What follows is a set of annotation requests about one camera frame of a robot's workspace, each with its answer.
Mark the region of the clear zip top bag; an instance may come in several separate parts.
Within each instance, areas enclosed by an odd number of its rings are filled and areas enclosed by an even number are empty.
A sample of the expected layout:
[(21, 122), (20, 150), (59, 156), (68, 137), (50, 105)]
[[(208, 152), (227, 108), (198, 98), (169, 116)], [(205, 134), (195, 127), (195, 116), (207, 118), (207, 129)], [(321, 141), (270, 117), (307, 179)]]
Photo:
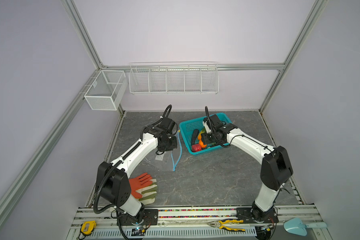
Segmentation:
[(183, 148), (180, 140), (180, 131), (175, 135), (177, 140), (177, 147), (174, 150), (164, 152), (162, 155), (157, 155), (155, 151), (151, 151), (145, 158), (144, 162), (154, 166), (162, 171), (176, 170), (178, 163), (182, 157)]

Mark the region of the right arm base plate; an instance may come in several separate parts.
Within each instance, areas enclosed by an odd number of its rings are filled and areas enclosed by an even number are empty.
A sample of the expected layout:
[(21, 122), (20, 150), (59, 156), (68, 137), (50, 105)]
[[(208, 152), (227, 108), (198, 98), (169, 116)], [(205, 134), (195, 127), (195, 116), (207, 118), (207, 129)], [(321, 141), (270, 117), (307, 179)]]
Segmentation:
[(258, 208), (241, 207), (236, 209), (236, 218), (243, 220), (245, 224), (276, 224), (279, 219), (275, 208), (271, 208), (266, 212)]

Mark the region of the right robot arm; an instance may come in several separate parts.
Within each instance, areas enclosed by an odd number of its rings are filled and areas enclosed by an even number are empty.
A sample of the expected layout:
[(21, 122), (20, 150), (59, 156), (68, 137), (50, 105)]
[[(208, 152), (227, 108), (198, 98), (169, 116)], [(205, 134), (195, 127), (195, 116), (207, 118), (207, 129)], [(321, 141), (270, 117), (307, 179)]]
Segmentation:
[(221, 121), (217, 115), (207, 115), (203, 125), (206, 129), (201, 136), (204, 144), (209, 141), (223, 148), (235, 146), (260, 163), (262, 186), (252, 204), (251, 214), (257, 221), (271, 215), (282, 186), (293, 175), (288, 151), (282, 146), (273, 147), (256, 140), (236, 125)]

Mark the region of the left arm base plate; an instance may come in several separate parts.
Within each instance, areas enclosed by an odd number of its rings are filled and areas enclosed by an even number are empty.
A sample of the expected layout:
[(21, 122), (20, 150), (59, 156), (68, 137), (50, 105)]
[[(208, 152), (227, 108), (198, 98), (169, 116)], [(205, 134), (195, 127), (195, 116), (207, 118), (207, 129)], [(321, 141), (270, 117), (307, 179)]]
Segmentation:
[(120, 213), (117, 211), (117, 218), (120, 220), (122, 226), (155, 226), (159, 220), (158, 209), (144, 209), (140, 210), (136, 216), (132, 216), (127, 213)]

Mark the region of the teal plastic basket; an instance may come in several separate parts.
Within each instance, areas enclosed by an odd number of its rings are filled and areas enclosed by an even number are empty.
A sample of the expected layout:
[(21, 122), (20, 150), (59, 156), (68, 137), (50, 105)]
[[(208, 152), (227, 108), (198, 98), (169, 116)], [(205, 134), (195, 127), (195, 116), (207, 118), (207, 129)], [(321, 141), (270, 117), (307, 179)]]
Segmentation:
[(210, 114), (180, 123), (180, 132), (186, 148), (192, 155), (203, 154), (228, 148), (228, 133), (234, 128), (231, 120), (224, 113)]

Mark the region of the yellow orange mango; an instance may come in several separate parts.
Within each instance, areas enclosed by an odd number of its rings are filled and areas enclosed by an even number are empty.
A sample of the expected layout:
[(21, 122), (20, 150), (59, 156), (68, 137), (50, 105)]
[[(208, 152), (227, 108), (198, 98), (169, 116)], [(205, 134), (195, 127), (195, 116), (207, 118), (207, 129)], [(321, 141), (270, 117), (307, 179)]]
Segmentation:
[(202, 140), (199, 140), (199, 145), (201, 146), (202, 149), (205, 149), (208, 146), (207, 144), (203, 143)]

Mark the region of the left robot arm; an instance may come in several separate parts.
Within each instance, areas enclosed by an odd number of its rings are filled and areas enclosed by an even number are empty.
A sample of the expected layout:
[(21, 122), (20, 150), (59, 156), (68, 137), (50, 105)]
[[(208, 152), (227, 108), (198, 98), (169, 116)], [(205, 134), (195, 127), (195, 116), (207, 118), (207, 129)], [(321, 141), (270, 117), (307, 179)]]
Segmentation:
[(133, 218), (142, 216), (144, 205), (132, 196), (129, 177), (153, 150), (163, 154), (177, 148), (178, 141), (173, 133), (176, 126), (174, 120), (161, 117), (158, 123), (144, 127), (140, 138), (120, 157), (99, 165), (93, 202), (95, 214), (115, 208)]

